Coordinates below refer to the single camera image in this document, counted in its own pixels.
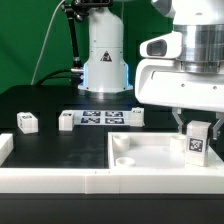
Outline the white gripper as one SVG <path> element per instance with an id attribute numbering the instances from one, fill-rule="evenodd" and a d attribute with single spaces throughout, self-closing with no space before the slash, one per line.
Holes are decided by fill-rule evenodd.
<path id="1" fill-rule="evenodd" d="M 212 139 L 217 140 L 224 124 L 224 61 L 217 73 L 189 73 L 177 57 L 182 51 L 182 34 L 171 32 L 140 45 L 143 60 L 137 66 L 135 96 L 140 103 L 173 107 L 172 115 L 183 132 L 182 109 L 213 111 L 216 123 Z"/>

